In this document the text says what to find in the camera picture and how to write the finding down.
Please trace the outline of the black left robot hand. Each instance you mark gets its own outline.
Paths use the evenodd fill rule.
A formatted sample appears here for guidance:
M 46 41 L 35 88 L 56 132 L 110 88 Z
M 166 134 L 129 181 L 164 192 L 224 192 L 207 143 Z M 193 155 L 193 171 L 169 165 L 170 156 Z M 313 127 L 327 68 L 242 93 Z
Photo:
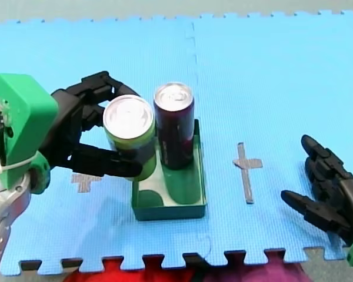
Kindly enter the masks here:
M 142 165 L 136 160 L 80 142 L 82 132 L 103 125 L 101 103 L 122 95 L 136 95 L 136 91 L 110 77 L 107 71 L 86 76 L 81 82 L 52 93 L 58 114 L 39 149 L 50 168 L 63 167 L 100 177 L 140 175 Z

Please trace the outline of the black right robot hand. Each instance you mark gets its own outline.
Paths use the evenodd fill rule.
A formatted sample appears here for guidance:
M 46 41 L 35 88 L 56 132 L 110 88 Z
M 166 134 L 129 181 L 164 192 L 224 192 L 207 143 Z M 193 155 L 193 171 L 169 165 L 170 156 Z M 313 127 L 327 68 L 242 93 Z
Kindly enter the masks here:
M 303 135 L 301 144 L 308 157 L 305 172 L 315 200 L 290 190 L 282 200 L 304 220 L 325 232 L 337 234 L 347 246 L 353 244 L 353 174 L 343 161 L 314 138 Z

